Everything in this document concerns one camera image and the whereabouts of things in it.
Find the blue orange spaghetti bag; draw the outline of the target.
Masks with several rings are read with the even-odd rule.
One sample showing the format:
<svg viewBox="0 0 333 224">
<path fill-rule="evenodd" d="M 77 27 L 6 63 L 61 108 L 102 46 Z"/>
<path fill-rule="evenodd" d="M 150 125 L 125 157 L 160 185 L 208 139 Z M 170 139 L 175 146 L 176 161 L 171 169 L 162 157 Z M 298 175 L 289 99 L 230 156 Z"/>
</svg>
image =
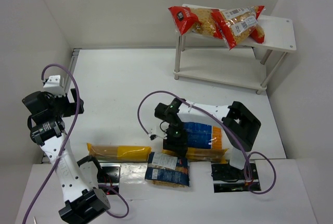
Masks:
<svg viewBox="0 0 333 224">
<path fill-rule="evenodd" d="M 226 149 L 222 148 L 222 130 L 218 127 L 195 122 L 183 123 L 187 132 L 188 149 L 185 158 L 190 161 L 210 161 L 223 164 L 226 162 Z M 178 156 L 174 151 L 162 152 Z"/>
</svg>

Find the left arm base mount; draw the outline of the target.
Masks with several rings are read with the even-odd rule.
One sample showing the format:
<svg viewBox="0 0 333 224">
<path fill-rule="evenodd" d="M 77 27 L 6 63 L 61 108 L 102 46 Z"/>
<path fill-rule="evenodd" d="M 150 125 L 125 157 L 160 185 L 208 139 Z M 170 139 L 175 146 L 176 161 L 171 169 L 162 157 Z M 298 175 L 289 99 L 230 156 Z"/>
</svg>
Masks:
<svg viewBox="0 0 333 224">
<path fill-rule="evenodd" d="M 111 186 L 119 193 L 121 164 L 101 163 L 100 166 L 101 171 L 99 171 L 97 174 L 98 184 Z"/>
</svg>

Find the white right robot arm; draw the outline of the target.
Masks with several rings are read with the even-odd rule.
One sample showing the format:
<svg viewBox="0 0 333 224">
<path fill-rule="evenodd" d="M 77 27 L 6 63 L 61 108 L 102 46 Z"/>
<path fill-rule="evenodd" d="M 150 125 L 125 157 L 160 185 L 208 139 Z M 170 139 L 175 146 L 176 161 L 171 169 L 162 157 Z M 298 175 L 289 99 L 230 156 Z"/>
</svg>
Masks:
<svg viewBox="0 0 333 224">
<path fill-rule="evenodd" d="M 260 120 L 241 102 L 234 101 L 227 106 L 195 104 L 175 98 L 169 105 L 159 103 L 155 117 L 168 123 L 163 148 L 185 156 L 188 150 L 188 122 L 210 125 L 223 129 L 233 146 L 229 164 L 242 170 L 249 162 L 252 150 L 261 127 Z"/>
</svg>

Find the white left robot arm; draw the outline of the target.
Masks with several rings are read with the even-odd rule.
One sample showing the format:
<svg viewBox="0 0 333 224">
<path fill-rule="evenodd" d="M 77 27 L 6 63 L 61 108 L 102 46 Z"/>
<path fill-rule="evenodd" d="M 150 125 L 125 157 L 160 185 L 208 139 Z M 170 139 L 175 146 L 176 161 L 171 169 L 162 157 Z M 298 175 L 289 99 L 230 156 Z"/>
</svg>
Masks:
<svg viewBox="0 0 333 224">
<path fill-rule="evenodd" d="M 86 156 L 76 161 L 65 131 L 64 117 L 84 112 L 84 102 L 71 89 L 74 102 L 67 94 L 53 95 L 36 91 L 22 102 L 31 113 L 28 117 L 30 138 L 47 155 L 59 179 L 65 206 L 59 210 L 66 223 L 89 223 L 105 211 L 110 203 L 99 189 L 97 176 L 101 167 L 96 159 Z"/>
</svg>

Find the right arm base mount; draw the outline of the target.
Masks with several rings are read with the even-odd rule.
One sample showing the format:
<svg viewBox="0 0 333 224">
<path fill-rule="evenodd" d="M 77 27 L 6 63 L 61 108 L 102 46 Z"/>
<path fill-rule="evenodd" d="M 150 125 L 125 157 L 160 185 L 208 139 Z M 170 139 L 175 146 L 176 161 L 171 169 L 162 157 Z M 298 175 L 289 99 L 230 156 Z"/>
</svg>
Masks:
<svg viewBox="0 0 333 224">
<path fill-rule="evenodd" d="M 244 172 L 229 164 L 211 164 L 214 193 L 261 191 L 255 162 L 251 162 L 252 179 L 245 179 Z"/>
</svg>

